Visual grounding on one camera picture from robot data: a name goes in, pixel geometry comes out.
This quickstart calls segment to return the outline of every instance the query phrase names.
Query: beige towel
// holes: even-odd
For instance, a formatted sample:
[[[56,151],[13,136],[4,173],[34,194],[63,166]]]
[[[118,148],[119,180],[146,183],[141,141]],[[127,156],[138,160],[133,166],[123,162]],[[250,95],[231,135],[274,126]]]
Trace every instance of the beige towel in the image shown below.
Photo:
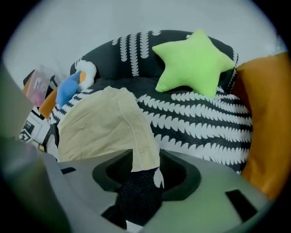
[[[160,166],[151,127],[126,88],[107,87],[76,104],[60,121],[61,162],[133,149],[132,172]]]

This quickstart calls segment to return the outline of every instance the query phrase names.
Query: green star pillow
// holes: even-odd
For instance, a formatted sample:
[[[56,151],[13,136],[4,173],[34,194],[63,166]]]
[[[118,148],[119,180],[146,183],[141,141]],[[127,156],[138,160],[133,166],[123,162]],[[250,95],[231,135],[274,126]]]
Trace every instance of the green star pillow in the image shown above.
[[[189,86],[199,94],[215,97],[220,73],[234,67],[202,30],[187,40],[154,46],[153,51],[166,65],[156,86],[158,92]]]

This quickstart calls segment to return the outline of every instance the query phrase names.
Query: pillow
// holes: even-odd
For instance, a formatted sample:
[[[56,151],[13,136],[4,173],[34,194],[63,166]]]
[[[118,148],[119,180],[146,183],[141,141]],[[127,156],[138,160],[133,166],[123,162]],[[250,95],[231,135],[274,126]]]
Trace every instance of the pillow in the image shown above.
[[[55,99],[55,102],[59,104],[60,108],[62,108],[77,92],[80,73],[81,71],[77,71],[61,82]]]
[[[291,170],[291,67],[287,53],[249,61],[237,68],[252,111],[253,135],[242,176],[270,199]]]
[[[42,116],[44,116],[45,119],[49,119],[50,113],[55,107],[55,101],[56,101],[56,95],[58,86],[45,98],[45,100],[40,105],[40,108],[38,111],[41,113]]]
[[[189,86],[198,94],[214,98],[220,73],[234,67],[234,62],[202,30],[196,30],[187,40],[167,42],[152,49],[166,65],[156,86],[158,92]]]

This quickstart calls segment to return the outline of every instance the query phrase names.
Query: orange fabric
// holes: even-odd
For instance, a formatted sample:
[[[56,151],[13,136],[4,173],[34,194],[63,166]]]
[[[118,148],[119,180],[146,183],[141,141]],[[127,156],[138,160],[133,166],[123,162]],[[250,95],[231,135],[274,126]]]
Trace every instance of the orange fabric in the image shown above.
[[[29,84],[30,84],[30,81],[31,81],[31,76],[30,78],[28,79],[28,81],[26,82],[26,84],[24,85],[23,89],[22,89],[22,92],[23,94],[27,94],[27,90],[28,90],[28,87],[29,87]]]
[[[239,97],[240,100],[244,102],[247,110],[249,110],[249,112],[251,114],[251,106],[250,106],[249,98],[247,96],[244,83],[240,77],[237,77],[231,93],[233,95]]]
[[[237,68],[252,110],[253,135],[242,176],[276,199],[291,170],[291,67],[286,53]]]
[[[79,78],[79,82],[84,82],[86,79],[86,73],[81,71],[80,73],[80,78]]]
[[[57,90],[58,86],[45,98],[38,110],[47,120],[49,119],[50,113],[53,111],[55,106]]]

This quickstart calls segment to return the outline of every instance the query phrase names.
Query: fabric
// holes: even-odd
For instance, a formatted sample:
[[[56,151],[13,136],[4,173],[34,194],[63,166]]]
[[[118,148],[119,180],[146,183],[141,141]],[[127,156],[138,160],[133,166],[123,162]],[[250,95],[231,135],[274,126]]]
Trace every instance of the fabric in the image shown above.
[[[237,68],[253,115],[253,137],[242,176],[276,199],[291,170],[291,67],[286,53]]]
[[[58,86],[45,98],[38,110],[47,120],[49,119],[50,113],[55,106],[57,91]]]
[[[146,224],[161,206],[164,180],[159,148],[132,93],[111,87],[95,92],[60,121],[59,131],[60,161],[133,150],[120,205],[127,221]]]
[[[78,62],[76,69],[77,71],[81,71],[78,80],[78,90],[85,90],[94,83],[94,78],[97,72],[96,67],[90,61],[81,60]]]
[[[163,191],[164,180],[159,168],[131,172],[119,192],[126,220],[144,226],[161,207]]]
[[[135,97],[107,87],[88,96],[58,125],[61,162],[133,149],[133,172],[159,167],[159,148]]]
[[[159,93],[158,78],[100,78],[89,89],[76,93],[61,109],[50,115],[50,130],[58,146],[58,123],[82,98],[107,86],[126,87],[138,98],[138,106],[148,120],[161,149],[176,151],[218,162],[240,172],[251,145],[252,122],[243,103],[217,88],[215,99],[181,87]]]
[[[233,86],[231,93],[240,98],[240,100],[245,104],[247,110],[251,114],[251,106],[250,106],[250,102],[249,102],[249,97],[247,96],[245,85],[244,85],[241,77],[238,77],[236,79],[236,82],[234,83],[234,86]]]
[[[28,90],[28,87],[29,87],[29,84],[30,84],[30,81],[31,81],[31,76],[32,76],[32,73],[34,72],[34,70],[29,74],[29,76],[26,77],[26,83],[24,84],[24,87],[22,89],[22,92],[23,94],[27,94],[27,90]]]
[[[220,74],[234,68],[234,62],[202,30],[196,30],[187,40],[152,49],[166,65],[156,86],[158,92],[189,86],[198,94],[214,98]]]
[[[191,34],[192,32],[179,30],[158,30],[122,36],[82,56],[71,66],[70,73],[75,73],[80,60],[86,60],[91,61],[97,68],[95,79],[117,80],[134,76],[160,77],[165,69],[165,64],[153,52],[152,47],[169,41],[185,40]],[[219,51],[226,54],[237,65],[238,54],[232,47],[211,37],[209,39]],[[235,79],[234,69],[223,72],[220,74],[218,86],[230,93]]]
[[[80,71],[77,71],[75,74],[67,77],[61,82],[55,99],[56,103],[58,103],[60,107],[63,107],[77,92],[79,76]]]

